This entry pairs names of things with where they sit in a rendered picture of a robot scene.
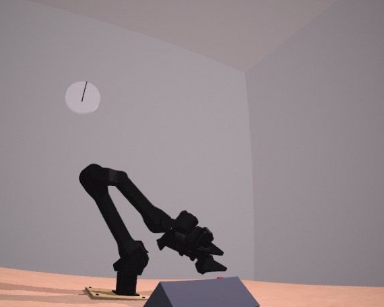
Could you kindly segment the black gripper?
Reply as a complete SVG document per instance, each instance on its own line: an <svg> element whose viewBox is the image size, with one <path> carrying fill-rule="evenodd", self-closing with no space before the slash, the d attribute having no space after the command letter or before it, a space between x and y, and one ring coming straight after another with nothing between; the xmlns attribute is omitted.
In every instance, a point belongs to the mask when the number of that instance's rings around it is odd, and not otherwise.
<svg viewBox="0 0 384 307"><path fill-rule="evenodd" d="M202 275L205 272L226 271L227 268L214 260L213 254L222 256L224 252L207 238L202 227L194 227L189 234L179 236L174 249L181 256L186 255L191 261L197 259L195 264L197 272Z"/></svg>

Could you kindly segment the grey sloped panel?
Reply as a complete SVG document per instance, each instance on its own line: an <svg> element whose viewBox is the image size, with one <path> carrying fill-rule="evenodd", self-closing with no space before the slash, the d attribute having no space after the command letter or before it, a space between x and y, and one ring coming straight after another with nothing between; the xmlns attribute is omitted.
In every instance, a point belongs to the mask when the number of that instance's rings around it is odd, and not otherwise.
<svg viewBox="0 0 384 307"><path fill-rule="evenodd" d="M238 277L160 281L143 307L260 307Z"/></svg>

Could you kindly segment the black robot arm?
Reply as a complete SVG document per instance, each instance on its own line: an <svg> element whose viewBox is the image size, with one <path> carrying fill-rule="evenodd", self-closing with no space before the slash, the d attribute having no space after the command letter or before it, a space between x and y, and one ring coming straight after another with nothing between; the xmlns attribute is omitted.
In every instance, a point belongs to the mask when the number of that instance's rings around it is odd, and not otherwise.
<svg viewBox="0 0 384 307"><path fill-rule="evenodd" d="M163 210L151 204L122 170L90 164L81 171L79 182L96 202L117 242L120 259L113 265L114 271L118 272L116 290L112 292L118 296L140 296L136 293L137 276L141 275L147 266L149 252L142 241L132 239L109 195L108 186L118 188L126 200L140 212L152 233L164 232L164 235L157 239L160 250L165 246L174 250L179 236L189 234L199 223L198 219L186 210L182 210L176 219L172 219Z"/></svg>

